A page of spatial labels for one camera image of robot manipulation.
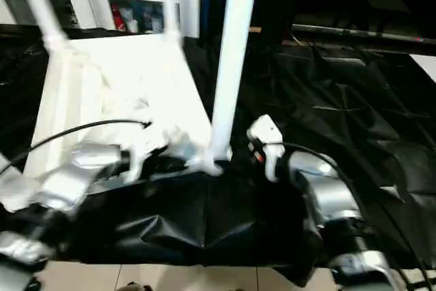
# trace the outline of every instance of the wire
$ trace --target wire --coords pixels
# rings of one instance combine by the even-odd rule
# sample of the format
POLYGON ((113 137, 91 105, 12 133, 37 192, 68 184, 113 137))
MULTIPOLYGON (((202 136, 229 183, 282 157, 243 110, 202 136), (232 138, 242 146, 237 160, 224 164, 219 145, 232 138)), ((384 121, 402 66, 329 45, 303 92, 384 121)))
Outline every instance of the wire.
MULTIPOLYGON (((322 153, 320 153, 318 151, 315 151, 313 149, 307 148, 305 146, 302 146, 300 144, 294 144, 294 143, 290 143, 290 142, 268 142, 268 143, 264 143, 263 145, 269 145, 269 144, 271 144, 271 145, 273 145, 273 144, 283 145, 285 147, 293 148, 293 149, 296 149, 296 150, 306 151, 306 152, 308 152, 308 153, 310 153, 310 154, 312 154, 312 155, 314 155, 314 156, 324 160, 327 164, 331 165, 337 171, 339 177, 341 179, 343 179, 344 181, 348 182, 349 185, 351 185, 351 179, 349 179, 347 177, 347 175, 345 175, 345 173, 338 167, 338 165, 336 163, 334 163, 331 159, 323 156, 322 153)), ((433 286, 431 284, 429 275, 427 274, 427 271, 425 270, 424 265, 423 265, 421 259, 418 257, 418 254, 413 249, 413 247, 411 246, 410 242, 407 240, 406 236, 404 235, 403 231, 401 230, 400 226, 397 224, 397 222, 395 221, 393 216, 391 216, 391 214, 387 210, 386 206, 382 202, 380 202, 378 199, 377 199, 377 203, 381 207, 383 212, 386 214, 388 219, 391 221, 391 223, 394 226, 395 230, 398 232, 398 234, 400 235, 400 237, 402 238, 402 240, 406 244, 407 248, 410 250, 411 254, 415 258, 416 263, 418 264, 418 268, 420 269, 420 271, 422 273, 422 276, 424 276, 424 281, 425 281, 426 287, 429 289, 429 291, 432 291, 433 290, 433 286)), ((403 278, 406 286, 410 286, 411 285, 409 279, 406 277, 404 272, 401 272, 400 276, 403 278)))
POLYGON ((48 138, 45 138, 45 139, 37 142, 35 145, 30 147, 26 151, 23 151, 19 155, 17 155, 14 158, 12 158, 11 161, 9 162, 9 164, 7 164, 5 167, 3 167, 0 170, 0 176, 4 172, 6 172, 9 168, 11 168, 12 166, 15 166, 16 164, 21 162, 23 159, 25 159, 26 156, 30 152, 34 151, 37 148, 40 148, 41 146, 45 145, 46 143, 49 143, 49 142, 51 142, 51 141, 53 141, 53 140, 55 140, 57 138, 61 138, 61 137, 66 136, 68 134, 80 131, 82 129, 89 129, 90 127, 95 127, 95 126, 99 126, 99 125, 106 125, 106 124, 115 124, 115 123, 141 124, 143 127, 148 127, 148 126, 151 125, 151 123, 141 122, 141 121, 137 121, 137 120, 134 120, 134 119, 108 119, 108 120, 105 120, 105 121, 97 121, 97 122, 87 123, 87 124, 79 125, 79 126, 76 126, 76 127, 72 127, 71 129, 66 129, 65 131, 59 132, 58 134, 55 134, 53 136, 49 136, 48 138))
POLYGON ((258 291, 259 291, 259 267, 257 264, 256 264, 256 282, 257 282, 258 291))

